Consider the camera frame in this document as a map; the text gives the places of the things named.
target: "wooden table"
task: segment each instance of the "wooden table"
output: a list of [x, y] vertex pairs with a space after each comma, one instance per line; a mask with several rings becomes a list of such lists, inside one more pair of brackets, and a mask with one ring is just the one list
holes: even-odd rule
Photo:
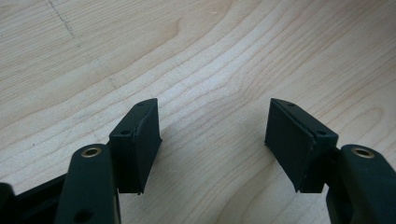
[[396, 1], [3, 1], [0, 181], [21, 193], [159, 100], [123, 223], [329, 223], [264, 145], [270, 98], [396, 167]]

